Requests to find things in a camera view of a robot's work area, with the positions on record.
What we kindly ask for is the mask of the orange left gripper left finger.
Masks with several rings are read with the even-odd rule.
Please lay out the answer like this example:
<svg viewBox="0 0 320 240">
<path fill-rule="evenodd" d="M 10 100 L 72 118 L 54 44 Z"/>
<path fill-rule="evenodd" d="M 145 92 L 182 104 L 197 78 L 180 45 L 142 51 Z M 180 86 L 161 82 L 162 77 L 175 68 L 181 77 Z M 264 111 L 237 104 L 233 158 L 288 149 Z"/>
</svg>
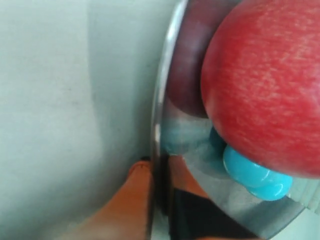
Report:
<svg viewBox="0 0 320 240">
<path fill-rule="evenodd" d="M 113 197 L 58 240 L 149 240 L 152 225 L 152 172 L 138 161 Z"/>
</svg>

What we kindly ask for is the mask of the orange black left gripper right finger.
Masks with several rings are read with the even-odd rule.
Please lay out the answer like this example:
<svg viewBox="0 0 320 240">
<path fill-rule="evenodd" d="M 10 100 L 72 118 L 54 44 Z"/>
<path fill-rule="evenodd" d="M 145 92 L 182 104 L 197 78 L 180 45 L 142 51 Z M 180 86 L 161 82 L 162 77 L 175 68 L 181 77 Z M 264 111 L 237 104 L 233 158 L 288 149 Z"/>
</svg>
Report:
<svg viewBox="0 0 320 240">
<path fill-rule="evenodd" d="M 167 161 L 167 214 L 171 240 L 258 240 L 224 213 L 191 175 L 183 157 Z"/>
</svg>

